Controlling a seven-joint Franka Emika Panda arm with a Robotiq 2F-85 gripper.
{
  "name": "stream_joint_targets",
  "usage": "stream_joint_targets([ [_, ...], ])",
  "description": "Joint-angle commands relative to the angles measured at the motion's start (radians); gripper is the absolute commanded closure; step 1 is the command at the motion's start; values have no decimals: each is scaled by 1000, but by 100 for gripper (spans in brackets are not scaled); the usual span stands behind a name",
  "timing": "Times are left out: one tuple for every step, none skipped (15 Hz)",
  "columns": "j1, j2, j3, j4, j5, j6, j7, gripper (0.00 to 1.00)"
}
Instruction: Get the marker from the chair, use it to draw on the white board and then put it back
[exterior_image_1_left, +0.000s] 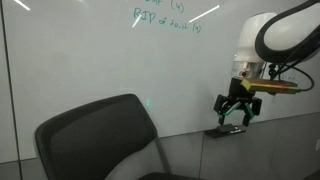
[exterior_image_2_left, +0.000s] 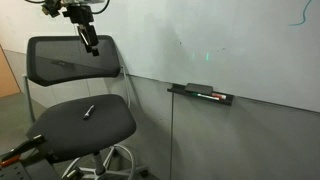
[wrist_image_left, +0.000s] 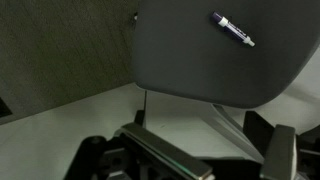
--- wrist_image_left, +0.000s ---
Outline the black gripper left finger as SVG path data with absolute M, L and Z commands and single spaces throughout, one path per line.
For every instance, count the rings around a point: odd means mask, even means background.
M 122 126 L 115 135 L 126 136 L 186 180 L 214 180 L 212 168 L 136 123 Z

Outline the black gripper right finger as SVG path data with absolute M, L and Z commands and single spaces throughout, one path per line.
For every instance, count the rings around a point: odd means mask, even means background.
M 277 125 L 260 170 L 262 180 L 293 180 L 297 170 L 296 134 L 293 127 Z

